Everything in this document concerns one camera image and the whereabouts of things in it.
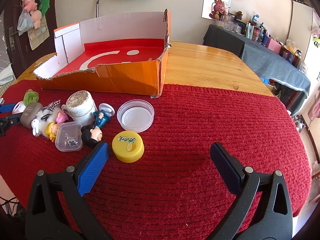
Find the grey earbuds case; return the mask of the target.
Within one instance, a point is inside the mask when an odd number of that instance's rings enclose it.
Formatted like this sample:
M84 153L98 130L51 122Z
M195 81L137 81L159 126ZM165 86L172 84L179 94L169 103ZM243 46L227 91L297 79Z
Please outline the grey earbuds case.
M36 118L37 113L43 108L43 105L39 102L30 103L23 111L20 117L20 123L22 126L31 129L31 122Z

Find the green lettuce toy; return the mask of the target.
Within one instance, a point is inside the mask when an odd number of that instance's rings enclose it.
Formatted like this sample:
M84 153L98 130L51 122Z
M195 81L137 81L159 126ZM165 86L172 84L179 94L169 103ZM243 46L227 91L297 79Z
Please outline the green lettuce toy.
M26 107L28 107L31 103L38 102L38 101L39 101L38 92L33 91L32 89L29 89L26 91L23 98L23 103Z

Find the blue suited boy figurine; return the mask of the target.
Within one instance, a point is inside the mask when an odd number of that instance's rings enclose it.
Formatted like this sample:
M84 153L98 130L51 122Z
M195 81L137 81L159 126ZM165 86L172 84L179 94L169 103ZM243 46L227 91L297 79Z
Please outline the blue suited boy figurine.
M107 103L99 105L99 109L93 113L94 122L81 128L81 140L84 145L95 147L102 140L103 132L101 129L111 120L114 114L115 110L111 105Z

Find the yellow bottle cap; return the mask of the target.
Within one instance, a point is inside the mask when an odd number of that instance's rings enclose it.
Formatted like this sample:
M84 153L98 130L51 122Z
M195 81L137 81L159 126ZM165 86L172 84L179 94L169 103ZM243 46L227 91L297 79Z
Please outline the yellow bottle cap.
M112 140L112 150L118 160L134 163L144 154L143 140L136 132L122 131Z

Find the clear plastic round lid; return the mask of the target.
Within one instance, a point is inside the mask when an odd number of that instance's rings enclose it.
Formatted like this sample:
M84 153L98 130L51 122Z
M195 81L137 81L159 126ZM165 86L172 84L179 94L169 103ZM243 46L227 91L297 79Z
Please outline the clear plastic round lid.
M153 123L155 110L145 100L130 100L122 104L117 111L117 120L127 131L141 133L149 129Z

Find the white fluffy plush charm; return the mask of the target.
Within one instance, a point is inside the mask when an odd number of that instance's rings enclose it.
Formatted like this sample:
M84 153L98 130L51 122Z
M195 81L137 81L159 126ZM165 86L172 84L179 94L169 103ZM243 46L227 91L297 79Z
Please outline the white fluffy plush charm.
M33 136L39 137L42 135L49 138L46 134L46 128L51 122L56 121L59 111L61 111L61 100L56 100L39 110L35 119L31 122Z

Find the blonde doll figurine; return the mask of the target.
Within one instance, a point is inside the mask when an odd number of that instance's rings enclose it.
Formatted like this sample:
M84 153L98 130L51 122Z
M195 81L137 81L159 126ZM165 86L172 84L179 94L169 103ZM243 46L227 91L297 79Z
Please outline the blonde doll figurine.
M58 130L59 130L59 125L56 124L55 122L50 122L47 125L45 134L48 135L51 142L55 142Z

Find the dark brown door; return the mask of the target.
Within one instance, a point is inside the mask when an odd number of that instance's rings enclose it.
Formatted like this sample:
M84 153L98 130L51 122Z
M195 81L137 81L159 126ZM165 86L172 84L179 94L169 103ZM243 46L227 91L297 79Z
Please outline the dark brown door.
M15 77L55 52L57 28L54 0L1 0L1 41Z

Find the small clear plastic box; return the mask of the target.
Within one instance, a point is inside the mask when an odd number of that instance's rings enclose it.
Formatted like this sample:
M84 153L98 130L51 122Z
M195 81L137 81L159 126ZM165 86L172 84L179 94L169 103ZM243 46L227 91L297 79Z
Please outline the small clear plastic box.
M65 122L59 125L55 139L55 146L61 152L74 152L82 149L82 125L76 121Z

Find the white speckled round jar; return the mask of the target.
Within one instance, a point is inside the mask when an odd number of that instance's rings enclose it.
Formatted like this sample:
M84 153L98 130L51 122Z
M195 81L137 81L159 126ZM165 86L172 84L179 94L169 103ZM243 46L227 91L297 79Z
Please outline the white speckled round jar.
M95 102L86 90L80 90L73 93L61 109L71 117L73 121L80 123L82 126L94 122L93 113L97 110Z

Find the clear plastic bag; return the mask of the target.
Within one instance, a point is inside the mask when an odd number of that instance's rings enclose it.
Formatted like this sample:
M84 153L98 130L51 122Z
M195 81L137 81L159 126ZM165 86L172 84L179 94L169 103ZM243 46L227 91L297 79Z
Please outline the clear plastic bag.
M23 33L28 31L29 29L34 27L34 22L31 18L31 15L29 12L27 12L25 9L22 10L17 24L17 31L18 35L21 36Z

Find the pink plush pig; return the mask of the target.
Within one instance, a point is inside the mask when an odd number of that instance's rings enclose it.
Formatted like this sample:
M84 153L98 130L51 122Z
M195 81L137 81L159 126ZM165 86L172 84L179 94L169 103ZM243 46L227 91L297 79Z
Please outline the pink plush pig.
M35 0L24 0L24 9L30 14L34 23L34 29L39 29L42 20L42 13L37 9Z

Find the orange cardboard box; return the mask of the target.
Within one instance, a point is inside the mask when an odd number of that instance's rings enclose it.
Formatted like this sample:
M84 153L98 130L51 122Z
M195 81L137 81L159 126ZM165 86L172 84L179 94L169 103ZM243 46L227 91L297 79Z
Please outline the orange cardboard box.
M56 53L34 70L43 89L159 97L167 67L171 14L106 15L54 30Z

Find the grey cloth covered side table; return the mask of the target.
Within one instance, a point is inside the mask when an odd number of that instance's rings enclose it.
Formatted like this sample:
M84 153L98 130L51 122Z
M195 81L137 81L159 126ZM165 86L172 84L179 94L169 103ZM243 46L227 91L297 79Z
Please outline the grey cloth covered side table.
M289 105L293 116L302 109L309 95L310 80L289 61L274 51L237 33L210 25L203 38L203 45L223 49L238 56L262 79L271 79L281 84L281 101L287 104L297 92L297 97Z

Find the pink rabbit plush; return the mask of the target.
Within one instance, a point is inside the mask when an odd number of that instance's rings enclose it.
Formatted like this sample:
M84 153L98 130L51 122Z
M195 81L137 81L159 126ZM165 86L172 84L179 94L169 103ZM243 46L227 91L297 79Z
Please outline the pink rabbit plush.
M212 11L209 14L210 18L214 20L221 20L225 13L225 5L222 0L215 0L212 4Z

